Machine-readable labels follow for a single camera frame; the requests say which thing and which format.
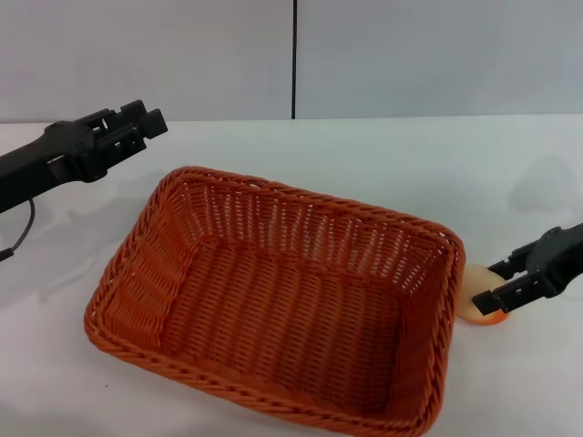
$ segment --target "gray wall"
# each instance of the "gray wall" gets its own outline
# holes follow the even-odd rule
[[[300,0],[298,117],[583,112],[576,0]]]
[[[299,0],[297,115],[583,112],[576,0]],[[289,118],[292,0],[0,0],[0,122]]]
[[[0,121],[136,98],[168,119],[286,118],[288,0],[0,0]]]

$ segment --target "black cable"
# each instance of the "black cable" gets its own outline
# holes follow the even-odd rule
[[[291,119],[295,120],[295,95],[298,82],[298,0],[293,0],[293,43],[291,47]]]
[[[20,235],[20,237],[18,238],[18,240],[16,241],[15,245],[12,248],[0,250],[0,262],[12,257],[15,254],[16,250],[20,247],[20,245],[28,235],[28,232],[30,232],[30,229],[33,227],[36,215],[35,202],[32,199],[30,199],[28,200],[28,203],[30,204],[30,217],[28,218],[28,223],[26,223],[25,230]]]

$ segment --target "rectangular basket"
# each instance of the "rectangular basket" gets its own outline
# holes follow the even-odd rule
[[[121,360],[362,436],[433,424],[465,254],[419,218],[206,168],[159,184],[86,332]]]

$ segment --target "wicker basket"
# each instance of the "wicker basket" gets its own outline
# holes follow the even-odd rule
[[[464,261],[435,223],[183,168],[109,262],[86,332],[121,360],[258,412],[419,435],[443,399]]]

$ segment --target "table surface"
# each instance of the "table surface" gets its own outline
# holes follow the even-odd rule
[[[0,154],[43,125],[0,125]],[[170,123],[94,183],[36,200],[0,263],[0,434],[6,437],[333,435],[281,422],[98,351],[85,307],[157,183],[197,165],[279,180],[440,222],[493,263],[583,221],[583,116]],[[14,243],[27,205],[0,215]],[[583,281],[490,328],[455,325],[431,436],[581,435]]]

